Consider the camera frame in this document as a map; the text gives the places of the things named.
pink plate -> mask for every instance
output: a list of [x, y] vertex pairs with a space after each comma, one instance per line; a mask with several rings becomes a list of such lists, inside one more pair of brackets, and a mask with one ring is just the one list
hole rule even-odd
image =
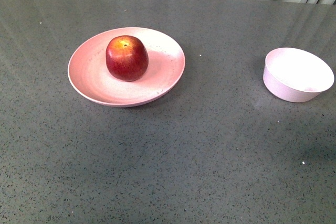
[[[113, 77], [106, 67], [105, 50], [116, 36], [138, 37], [148, 52], [149, 65], [138, 80], [125, 82]], [[84, 42], [68, 65], [70, 83], [85, 98], [114, 107], [143, 105], [170, 91], [184, 71], [185, 58], [179, 44], [166, 34], [140, 27], [105, 31]]]

bowl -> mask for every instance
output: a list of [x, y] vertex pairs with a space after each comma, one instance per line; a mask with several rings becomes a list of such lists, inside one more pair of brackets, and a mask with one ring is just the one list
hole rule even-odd
[[277, 48], [265, 59], [264, 83], [285, 101], [306, 102], [334, 83], [331, 68], [319, 57], [297, 48]]

white bowl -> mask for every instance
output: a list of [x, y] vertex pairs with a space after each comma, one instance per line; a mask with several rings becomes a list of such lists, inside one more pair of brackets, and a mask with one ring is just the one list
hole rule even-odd
[[334, 83], [331, 68], [319, 57], [296, 48], [277, 48], [265, 59], [264, 83], [285, 101], [306, 102]]

speckled countertop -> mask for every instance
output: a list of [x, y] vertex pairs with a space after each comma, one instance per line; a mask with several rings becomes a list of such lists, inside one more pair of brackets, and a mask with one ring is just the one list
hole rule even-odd
[[[243, 0], [0, 0], [0, 223], [336, 223], [336, 88], [273, 96], [264, 58], [336, 72], [336, 6]], [[186, 67], [165, 96], [111, 108], [67, 66], [90, 37], [146, 27]]]

red apple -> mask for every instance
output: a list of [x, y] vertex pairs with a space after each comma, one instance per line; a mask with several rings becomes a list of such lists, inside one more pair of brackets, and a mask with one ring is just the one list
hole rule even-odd
[[146, 72], [148, 54], [138, 38], [122, 35], [112, 39], [106, 48], [106, 66], [119, 80], [135, 81]]

